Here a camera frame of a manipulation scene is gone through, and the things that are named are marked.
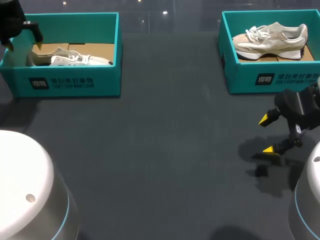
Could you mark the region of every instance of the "cylindrical robot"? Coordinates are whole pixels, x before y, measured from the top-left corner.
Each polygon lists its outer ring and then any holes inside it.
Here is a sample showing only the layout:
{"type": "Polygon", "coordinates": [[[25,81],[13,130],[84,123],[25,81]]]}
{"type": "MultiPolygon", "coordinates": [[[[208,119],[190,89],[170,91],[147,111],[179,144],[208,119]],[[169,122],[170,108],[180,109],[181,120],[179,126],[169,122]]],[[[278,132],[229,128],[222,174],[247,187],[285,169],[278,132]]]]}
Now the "cylindrical robot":
{"type": "Polygon", "coordinates": [[[0,240],[75,240],[75,201],[46,150],[0,130],[0,240]]]}
{"type": "Polygon", "coordinates": [[[313,149],[296,184],[288,221],[296,240],[320,240],[320,143],[313,149]]]}

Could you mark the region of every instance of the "teal shoe box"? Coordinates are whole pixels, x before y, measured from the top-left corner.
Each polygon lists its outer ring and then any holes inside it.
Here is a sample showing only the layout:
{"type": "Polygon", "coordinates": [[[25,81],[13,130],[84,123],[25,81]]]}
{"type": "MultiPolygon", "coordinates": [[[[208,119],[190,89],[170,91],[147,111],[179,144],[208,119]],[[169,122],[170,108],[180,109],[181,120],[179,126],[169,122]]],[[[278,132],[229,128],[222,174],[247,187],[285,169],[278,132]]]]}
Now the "teal shoe box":
{"type": "Polygon", "coordinates": [[[122,77],[122,35],[119,13],[26,14],[38,22],[44,44],[114,44],[113,65],[26,66],[35,40],[23,30],[11,39],[0,73],[16,98],[119,96],[122,77]]]}
{"type": "Polygon", "coordinates": [[[320,14],[318,10],[224,11],[218,48],[231,94],[300,91],[320,75],[320,14]],[[307,46],[314,61],[239,62],[232,37],[253,26],[279,22],[286,27],[308,27],[307,46]]]}

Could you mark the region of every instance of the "gray table surface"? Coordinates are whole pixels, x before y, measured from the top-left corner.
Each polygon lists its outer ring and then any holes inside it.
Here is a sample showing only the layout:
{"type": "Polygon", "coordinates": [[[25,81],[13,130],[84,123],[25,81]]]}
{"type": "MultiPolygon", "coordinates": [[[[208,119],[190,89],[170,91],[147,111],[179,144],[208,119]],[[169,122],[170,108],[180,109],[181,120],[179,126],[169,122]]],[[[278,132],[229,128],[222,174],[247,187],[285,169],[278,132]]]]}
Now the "gray table surface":
{"type": "Polygon", "coordinates": [[[120,98],[14,101],[1,81],[1,129],[49,152],[76,199],[81,240],[292,239],[288,205],[319,129],[286,163],[253,157],[288,127],[258,125],[273,94],[228,93],[216,41],[124,34],[120,98]],[[261,165],[268,177],[254,176],[261,165]]]}

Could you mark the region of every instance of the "cardboard insert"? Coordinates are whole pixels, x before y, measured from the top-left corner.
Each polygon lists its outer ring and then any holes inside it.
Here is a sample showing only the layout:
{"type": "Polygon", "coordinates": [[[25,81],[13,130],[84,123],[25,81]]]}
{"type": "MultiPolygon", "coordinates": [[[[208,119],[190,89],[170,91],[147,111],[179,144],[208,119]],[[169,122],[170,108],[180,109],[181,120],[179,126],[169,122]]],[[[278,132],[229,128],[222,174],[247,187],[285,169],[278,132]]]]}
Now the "cardboard insert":
{"type": "Polygon", "coordinates": [[[33,45],[32,51],[36,54],[51,54],[59,47],[69,51],[76,51],[82,55],[92,55],[107,59],[111,62],[114,61],[115,45],[107,43],[50,43],[43,44],[41,50],[39,50],[35,44],[33,45]]]}
{"type": "Polygon", "coordinates": [[[307,45],[305,45],[304,47],[304,54],[302,56],[301,59],[299,60],[294,60],[294,59],[286,59],[286,58],[282,58],[282,57],[279,57],[279,56],[270,56],[270,55],[267,55],[266,56],[262,56],[260,57],[258,60],[243,60],[243,59],[240,59],[238,58],[239,62],[240,63],[260,63],[260,62],[301,62],[301,61],[307,61],[307,62],[310,62],[310,61],[314,61],[314,57],[312,56],[309,48],[307,45]]]}

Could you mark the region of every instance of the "shoelace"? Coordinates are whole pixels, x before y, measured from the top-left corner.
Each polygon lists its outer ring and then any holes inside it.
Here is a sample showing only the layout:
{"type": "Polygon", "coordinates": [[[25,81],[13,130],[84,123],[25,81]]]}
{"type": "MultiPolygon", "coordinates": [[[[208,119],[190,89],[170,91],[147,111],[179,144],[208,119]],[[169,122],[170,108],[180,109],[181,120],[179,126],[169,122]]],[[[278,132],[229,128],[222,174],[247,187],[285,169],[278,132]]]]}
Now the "shoelace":
{"type": "Polygon", "coordinates": [[[260,30],[264,27],[265,25],[260,27],[253,26],[249,30],[245,30],[250,42],[253,42],[254,40],[258,41],[259,39],[270,38],[269,30],[268,32],[260,30]]]}
{"type": "Polygon", "coordinates": [[[77,51],[71,50],[68,57],[74,62],[77,62],[79,59],[81,59],[81,62],[87,65],[89,63],[89,58],[91,57],[91,55],[82,55],[77,51]]]}

